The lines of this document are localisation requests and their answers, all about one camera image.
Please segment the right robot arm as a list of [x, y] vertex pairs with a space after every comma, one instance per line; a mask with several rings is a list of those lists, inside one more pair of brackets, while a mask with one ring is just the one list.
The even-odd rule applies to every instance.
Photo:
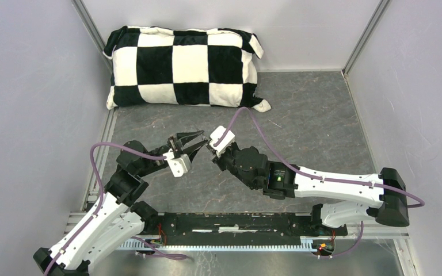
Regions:
[[347, 223], [371, 219], [389, 227], [410, 224], [406, 186], [394, 168], [385, 167], [377, 174], [338, 174], [270, 161], [257, 148], [240, 149], [236, 143], [221, 151], [211, 151], [212, 161], [222, 171], [229, 171], [248, 188], [262, 190], [263, 195], [272, 199], [337, 200], [335, 204], [313, 206], [309, 226], [317, 235]]

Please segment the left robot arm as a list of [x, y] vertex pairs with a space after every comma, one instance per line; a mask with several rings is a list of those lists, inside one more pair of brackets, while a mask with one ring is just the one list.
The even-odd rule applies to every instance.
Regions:
[[98, 263], [125, 241], [139, 233], [151, 234], [158, 226], [156, 211], [138, 198], [148, 187], [143, 177], [169, 168], [175, 177], [186, 174], [198, 151], [208, 143], [204, 139], [187, 144], [203, 131], [181, 132], [151, 151], [137, 140], [124, 145], [100, 142], [99, 146], [120, 149], [117, 170], [109, 182], [99, 185], [98, 200], [79, 223], [51, 248], [39, 248], [33, 258], [44, 275], [89, 275]]

